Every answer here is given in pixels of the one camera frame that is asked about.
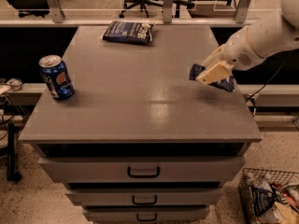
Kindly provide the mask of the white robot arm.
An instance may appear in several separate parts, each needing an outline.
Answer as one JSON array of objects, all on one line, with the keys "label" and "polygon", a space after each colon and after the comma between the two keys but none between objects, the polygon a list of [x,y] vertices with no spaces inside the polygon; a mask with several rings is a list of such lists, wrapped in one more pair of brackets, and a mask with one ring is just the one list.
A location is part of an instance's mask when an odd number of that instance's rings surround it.
[{"label": "white robot arm", "polygon": [[233,70],[250,70],[274,54],[298,49],[298,38],[299,0],[281,0],[281,10],[243,27],[206,57],[195,80],[208,85],[230,77]]}]

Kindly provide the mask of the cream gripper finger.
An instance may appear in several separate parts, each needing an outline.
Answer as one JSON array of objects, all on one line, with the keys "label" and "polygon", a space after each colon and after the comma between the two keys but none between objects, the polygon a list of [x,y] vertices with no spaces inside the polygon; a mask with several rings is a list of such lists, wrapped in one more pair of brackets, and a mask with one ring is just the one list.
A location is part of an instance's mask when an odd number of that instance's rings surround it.
[{"label": "cream gripper finger", "polygon": [[221,45],[217,49],[215,49],[210,55],[208,55],[202,61],[202,65],[205,68],[216,66],[216,65],[221,65],[224,61],[223,49],[224,49],[223,45]]},{"label": "cream gripper finger", "polygon": [[222,81],[232,75],[233,68],[234,66],[226,61],[216,62],[200,73],[195,80],[204,85]]}]

